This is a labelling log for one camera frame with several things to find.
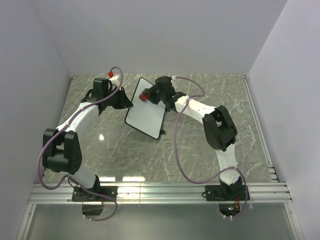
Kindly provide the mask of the red bone-shaped eraser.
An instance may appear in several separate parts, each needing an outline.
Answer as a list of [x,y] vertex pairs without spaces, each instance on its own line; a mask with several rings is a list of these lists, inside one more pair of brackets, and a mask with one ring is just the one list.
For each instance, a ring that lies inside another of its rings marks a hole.
[[141,95],[139,96],[139,98],[140,98],[143,102],[145,102],[145,101],[148,100],[148,96],[147,96],[146,94],[141,94]]

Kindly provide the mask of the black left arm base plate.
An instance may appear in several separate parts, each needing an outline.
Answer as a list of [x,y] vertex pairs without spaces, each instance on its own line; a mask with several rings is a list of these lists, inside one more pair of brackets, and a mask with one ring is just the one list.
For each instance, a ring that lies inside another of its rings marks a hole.
[[102,186],[97,193],[88,192],[75,186],[73,189],[72,202],[112,202],[116,200],[118,194],[117,186]]

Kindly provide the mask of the aluminium mounting rail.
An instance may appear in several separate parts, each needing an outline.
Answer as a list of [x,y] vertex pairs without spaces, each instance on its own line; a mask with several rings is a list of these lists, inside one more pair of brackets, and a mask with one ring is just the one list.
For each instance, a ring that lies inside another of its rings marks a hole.
[[[104,187],[116,186],[118,204],[207,204],[202,197],[205,185],[189,182],[103,182]],[[248,183],[252,203],[290,203],[292,198],[286,183]],[[47,190],[34,184],[29,204],[74,204],[73,188],[68,183],[55,190]]]

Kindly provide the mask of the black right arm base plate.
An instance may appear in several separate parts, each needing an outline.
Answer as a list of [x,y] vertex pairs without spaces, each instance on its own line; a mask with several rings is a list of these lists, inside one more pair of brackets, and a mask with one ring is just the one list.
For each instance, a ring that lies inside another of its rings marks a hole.
[[236,200],[250,200],[250,194],[246,192],[245,186],[233,191],[229,186],[206,185],[205,191],[201,194],[208,202],[235,202]]

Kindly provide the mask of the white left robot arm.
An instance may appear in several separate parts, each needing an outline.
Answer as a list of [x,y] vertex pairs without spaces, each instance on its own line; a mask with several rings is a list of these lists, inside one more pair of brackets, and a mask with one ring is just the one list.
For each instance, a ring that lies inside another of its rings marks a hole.
[[38,165],[46,170],[63,173],[63,179],[76,184],[76,190],[89,200],[104,197],[99,177],[82,163],[83,156],[79,138],[86,128],[107,108],[128,109],[133,104],[122,87],[123,76],[96,77],[76,111],[57,128],[48,128],[43,133],[43,147]]

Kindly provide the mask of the small white whiteboard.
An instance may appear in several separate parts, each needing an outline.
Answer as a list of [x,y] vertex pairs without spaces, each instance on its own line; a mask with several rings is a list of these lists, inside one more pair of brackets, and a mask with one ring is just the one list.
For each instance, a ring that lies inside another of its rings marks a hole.
[[140,99],[143,90],[152,86],[153,84],[147,79],[139,78],[131,99],[133,107],[128,109],[124,122],[128,126],[158,140],[161,135],[166,107],[162,102],[152,104],[149,100],[142,101]]

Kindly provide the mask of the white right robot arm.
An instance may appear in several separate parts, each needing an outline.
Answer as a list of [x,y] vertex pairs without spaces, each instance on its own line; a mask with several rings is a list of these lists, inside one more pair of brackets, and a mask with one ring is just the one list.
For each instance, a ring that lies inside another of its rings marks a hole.
[[205,139],[217,155],[220,171],[207,180],[196,181],[190,179],[180,163],[177,143],[173,143],[175,159],[180,173],[190,183],[206,184],[216,177],[219,177],[221,185],[220,193],[226,200],[232,200],[238,195],[245,179],[237,168],[235,143],[238,130],[228,109],[220,105],[209,106],[196,100],[197,95],[189,96],[186,93],[176,91],[172,81],[177,76],[161,76],[155,80],[152,87],[146,88],[139,95],[141,101],[149,101],[154,105],[162,102],[167,111],[189,116],[203,125]]

